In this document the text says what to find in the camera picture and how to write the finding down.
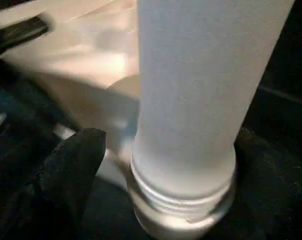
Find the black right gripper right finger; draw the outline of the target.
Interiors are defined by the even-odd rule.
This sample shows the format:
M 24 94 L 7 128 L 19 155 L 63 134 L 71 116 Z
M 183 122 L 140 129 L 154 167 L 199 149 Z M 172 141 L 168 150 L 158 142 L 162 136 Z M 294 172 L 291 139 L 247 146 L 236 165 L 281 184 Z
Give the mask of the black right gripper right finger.
M 302 240 L 302 162 L 253 131 L 237 137 L 236 197 L 217 240 Z

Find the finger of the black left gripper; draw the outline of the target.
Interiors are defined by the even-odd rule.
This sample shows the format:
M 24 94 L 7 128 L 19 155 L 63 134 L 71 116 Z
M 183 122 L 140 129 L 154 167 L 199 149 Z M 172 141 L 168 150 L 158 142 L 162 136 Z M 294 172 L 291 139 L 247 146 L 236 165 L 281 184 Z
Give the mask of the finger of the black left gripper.
M 0 54 L 48 33 L 51 26 L 40 15 L 0 28 Z

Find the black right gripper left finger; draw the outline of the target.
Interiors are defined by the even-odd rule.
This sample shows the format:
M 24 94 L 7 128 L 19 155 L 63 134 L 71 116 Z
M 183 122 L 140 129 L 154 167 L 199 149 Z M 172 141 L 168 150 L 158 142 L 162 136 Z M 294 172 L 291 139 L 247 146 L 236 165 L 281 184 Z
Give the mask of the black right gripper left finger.
M 92 184 L 106 152 L 106 132 L 85 128 L 63 140 L 44 162 L 34 187 L 31 216 L 17 240 L 77 240 Z

